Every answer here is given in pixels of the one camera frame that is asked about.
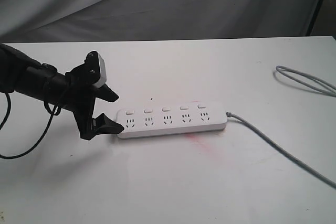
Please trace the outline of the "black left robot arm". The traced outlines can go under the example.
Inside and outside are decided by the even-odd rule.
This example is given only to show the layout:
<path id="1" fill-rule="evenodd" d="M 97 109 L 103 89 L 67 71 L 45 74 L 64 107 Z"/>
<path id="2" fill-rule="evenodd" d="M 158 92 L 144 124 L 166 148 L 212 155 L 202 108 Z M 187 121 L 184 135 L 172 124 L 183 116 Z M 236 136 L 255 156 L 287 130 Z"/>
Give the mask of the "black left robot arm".
<path id="1" fill-rule="evenodd" d="M 1 92 L 14 91 L 43 101 L 45 109 L 55 105 L 73 113 L 80 137 L 91 140 L 100 134 L 119 134 L 124 127 L 105 114 L 93 118 L 96 99 L 115 102 L 119 97 L 107 84 L 103 58 L 97 51 L 87 54 L 84 63 L 61 74 L 23 52 L 1 44 Z"/>

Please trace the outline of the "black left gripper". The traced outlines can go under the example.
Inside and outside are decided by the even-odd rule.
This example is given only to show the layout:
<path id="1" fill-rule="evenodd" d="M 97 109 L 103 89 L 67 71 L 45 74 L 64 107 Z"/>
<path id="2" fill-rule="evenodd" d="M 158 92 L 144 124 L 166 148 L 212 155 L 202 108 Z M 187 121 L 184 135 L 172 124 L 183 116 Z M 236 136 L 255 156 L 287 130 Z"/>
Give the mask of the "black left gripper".
<path id="1" fill-rule="evenodd" d="M 107 84 L 98 89 L 95 86 L 100 80 L 100 60 L 97 51 L 89 52 L 84 63 L 67 72 L 66 77 L 70 81 L 67 93 L 69 108 L 74 114 L 81 139 L 91 140 L 101 134 L 117 135 L 124 130 L 121 124 L 112 121 L 104 113 L 97 118 L 92 117 L 96 97 L 107 102 L 119 99 Z"/>

